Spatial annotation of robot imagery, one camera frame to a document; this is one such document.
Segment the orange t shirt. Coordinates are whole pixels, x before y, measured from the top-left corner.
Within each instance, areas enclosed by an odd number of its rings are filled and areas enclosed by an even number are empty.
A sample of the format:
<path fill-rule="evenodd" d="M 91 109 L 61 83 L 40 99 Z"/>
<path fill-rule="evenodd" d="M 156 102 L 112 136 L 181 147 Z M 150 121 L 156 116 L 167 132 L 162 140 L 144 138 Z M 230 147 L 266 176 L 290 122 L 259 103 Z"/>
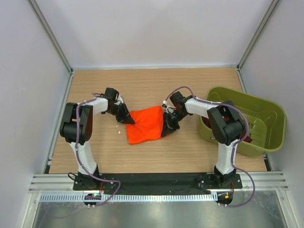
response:
<path fill-rule="evenodd" d="M 130 115 L 135 124 L 126 126 L 129 144 L 134 145 L 161 139 L 163 129 L 163 109 L 161 106 L 131 111 Z"/>

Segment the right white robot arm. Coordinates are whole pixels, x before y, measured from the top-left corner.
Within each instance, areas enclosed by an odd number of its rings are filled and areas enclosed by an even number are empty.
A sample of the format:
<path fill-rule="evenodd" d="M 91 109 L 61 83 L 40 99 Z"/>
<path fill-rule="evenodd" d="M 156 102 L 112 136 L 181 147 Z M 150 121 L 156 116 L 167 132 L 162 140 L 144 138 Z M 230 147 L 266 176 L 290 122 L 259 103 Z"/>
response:
<path fill-rule="evenodd" d="M 196 96 L 184 97 L 179 91 L 170 96 L 173 106 L 167 100 L 162 103 L 163 127 L 161 137 L 180 129 L 179 122 L 187 115 L 199 115 L 209 120 L 212 134 L 218 142 L 218 160 L 214 167 L 215 180 L 219 186 L 229 185 L 236 175 L 235 152 L 245 123 L 242 113 L 231 101 L 212 102 Z"/>

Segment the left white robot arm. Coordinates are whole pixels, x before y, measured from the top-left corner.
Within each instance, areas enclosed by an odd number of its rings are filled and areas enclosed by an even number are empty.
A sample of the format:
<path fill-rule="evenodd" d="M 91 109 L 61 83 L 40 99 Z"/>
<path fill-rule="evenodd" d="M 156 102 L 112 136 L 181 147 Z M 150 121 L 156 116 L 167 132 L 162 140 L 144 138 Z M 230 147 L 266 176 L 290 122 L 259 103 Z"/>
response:
<path fill-rule="evenodd" d="M 59 128 L 60 136 L 71 146 L 77 159 L 78 174 L 74 181 L 90 188 L 100 182 L 98 165 L 90 146 L 94 115 L 109 113 L 115 116 L 118 123 L 135 124 L 117 90 L 108 87 L 104 93 L 94 93 L 93 96 L 89 101 L 67 103 Z"/>

